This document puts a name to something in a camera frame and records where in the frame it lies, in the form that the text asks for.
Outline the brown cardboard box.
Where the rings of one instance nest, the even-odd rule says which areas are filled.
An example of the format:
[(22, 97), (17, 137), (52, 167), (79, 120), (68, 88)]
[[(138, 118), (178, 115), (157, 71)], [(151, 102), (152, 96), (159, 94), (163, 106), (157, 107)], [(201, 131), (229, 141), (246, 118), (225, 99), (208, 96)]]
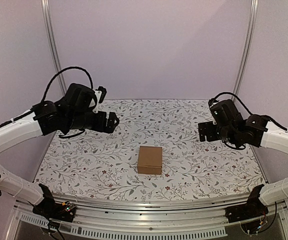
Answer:
[(144, 175), (162, 174), (163, 149), (155, 146), (140, 146), (137, 173)]

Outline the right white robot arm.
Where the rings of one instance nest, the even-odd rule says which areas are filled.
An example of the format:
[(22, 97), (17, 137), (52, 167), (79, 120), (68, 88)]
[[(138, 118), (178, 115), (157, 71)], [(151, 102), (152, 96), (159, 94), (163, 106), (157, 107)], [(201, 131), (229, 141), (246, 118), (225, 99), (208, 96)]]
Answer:
[[(231, 148), (242, 150), (245, 145), (273, 149), (288, 155), (288, 128), (268, 115), (250, 114), (244, 119), (231, 99), (208, 102), (213, 119), (198, 124), (201, 142), (222, 141)], [(262, 206), (288, 199), (288, 177), (255, 187), (248, 197), (242, 213), (253, 218)]]

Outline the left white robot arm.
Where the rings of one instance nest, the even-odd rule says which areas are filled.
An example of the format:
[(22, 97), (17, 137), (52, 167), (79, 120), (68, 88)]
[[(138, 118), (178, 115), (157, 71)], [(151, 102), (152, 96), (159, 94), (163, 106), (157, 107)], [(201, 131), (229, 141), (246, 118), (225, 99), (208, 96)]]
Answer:
[[(99, 110), (106, 93), (102, 86), (93, 90), (72, 83), (60, 100), (42, 100), (22, 115), (0, 124), (0, 153), (27, 140), (57, 131), (62, 133), (62, 138), (68, 138), (71, 130), (113, 133), (120, 122), (116, 113)], [(59, 211), (48, 187), (28, 182), (1, 165), (0, 191), (38, 205), (47, 217), (54, 217)]]

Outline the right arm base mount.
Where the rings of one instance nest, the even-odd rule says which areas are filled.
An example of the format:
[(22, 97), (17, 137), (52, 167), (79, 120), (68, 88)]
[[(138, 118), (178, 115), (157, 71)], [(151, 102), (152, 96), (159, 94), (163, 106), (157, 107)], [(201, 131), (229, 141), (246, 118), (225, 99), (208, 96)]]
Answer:
[(264, 184), (252, 189), (246, 203), (229, 206), (225, 208), (225, 217), (229, 223), (244, 221), (260, 217), (269, 213), (268, 207), (264, 205), (259, 197)]

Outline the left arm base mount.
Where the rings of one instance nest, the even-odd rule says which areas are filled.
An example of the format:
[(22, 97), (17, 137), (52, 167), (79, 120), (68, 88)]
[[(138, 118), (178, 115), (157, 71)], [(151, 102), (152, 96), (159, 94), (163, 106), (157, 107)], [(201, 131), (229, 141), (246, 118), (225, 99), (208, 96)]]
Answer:
[(45, 219), (55, 219), (72, 223), (76, 214), (77, 206), (74, 203), (65, 201), (57, 203), (49, 188), (41, 183), (38, 186), (42, 190), (42, 201), (33, 206), (32, 212)]

